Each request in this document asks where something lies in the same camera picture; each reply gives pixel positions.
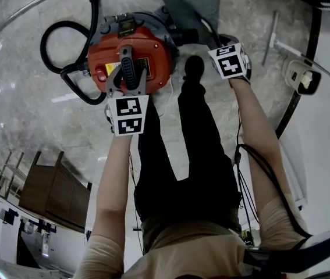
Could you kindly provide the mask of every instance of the vacuum hose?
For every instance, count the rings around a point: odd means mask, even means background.
[[[53,73],[60,74],[61,78],[64,80],[64,82],[69,86],[72,91],[77,94],[83,101],[87,102],[90,105],[98,105],[101,102],[104,101],[105,97],[107,96],[106,93],[101,93],[100,96],[97,99],[91,99],[88,97],[85,93],[81,91],[81,89],[70,79],[68,76],[69,73],[74,72],[74,71],[79,71],[79,70],[85,70],[85,61],[88,53],[88,47],[90,46],[90,41],[92,37],[94,36],[98,24],[98,14],[99,14],[99,0],[90,0],[91,2],[91,26],[90,30],[86,29],[82,25],[71,22],[71,21],[62,21],[62,22],[57,22],[53,25],[51,25],[46,32],[43,34],[42,40],[41,40],[41,57],[43,60],[43,63],[46,65],[50,71]],[[86,43],[84,44],[83,50],[81,54],[79,55],[78,59],[64,68],[58,68],[54,66],[47,54],[47,40],[50,34],[55,31],[58,28],[72,28],[77,30],[78,32],[82,33],[84,36],[87,37]]]

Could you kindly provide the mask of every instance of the person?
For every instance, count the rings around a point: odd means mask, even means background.
[[[191,56],[178,97],[189,177],[177,181],[161,138],[159,117],[149,102],[144,133],[139,135],[140,178],[134,192],[142,222],[145,255],[124,273],[125,211],[131,136],[114,137],[97,192],[95,223],[74,279],[211,278],[251,274],[243,263],[247,246],[240,238],[237,189],[231,159],[223,151],[200,84],[204,62]],[[298,223],[285,176],[279,143],[247,79],[229,80],[240,109],[243,141],[271,165]],[[297,234],[271,180],[249,157],[260,222],[260,247],[288,249]]]

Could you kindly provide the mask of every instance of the red button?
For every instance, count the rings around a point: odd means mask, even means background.
[[[105,68],[103,66],[96,67],[96,75],[99,81],[106,81],[107,80],[107,74],[105,73]]]

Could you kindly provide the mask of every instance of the beige shirt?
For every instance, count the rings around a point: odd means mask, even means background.
[[[298,223],[306,225],[291,195],[286,195]],[[303,238],[294,232],[286,210],[277,197],[260,216],[262,248],[290,249]],[[194,275],[246,276],[252,267],[243,263],[246,246],[234,233],[206,221],[175,224],[164,230],[152,249],[123,273],[123,250],[111,239],[92,236],[74,279],[176,278]]]

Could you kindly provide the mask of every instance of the label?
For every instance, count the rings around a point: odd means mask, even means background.
[[[149,59],[148,58],[141,58],[135,60],[135,69],[141,71],[143,68],[147,69],[147,76],[151,76],[151,70],[149,67]]]
[[[135,61],[135,70],[136,71],[141,71],[143,68],[147,69],[147,76],[150,77],[151,76],[151,70],[149,67],[149,59],[148,58],[140,58],[140,59],[136,59]],[[120,65],[120,62],[116,62],[116,63],[108,63],[105,64],[105,68],[107,69],[107,75],[110,76],[111,73],[113,72],[113,70]]]
[[[124,20],[118,23],[118,38],[135,33],[136,23],[134,19]]]
[[[114,70],[118,65],[120,65],[120,62],[105,64],[105,68],[107,69],[107,75],[110,76],[111,73],[113,72],[113,70]]]

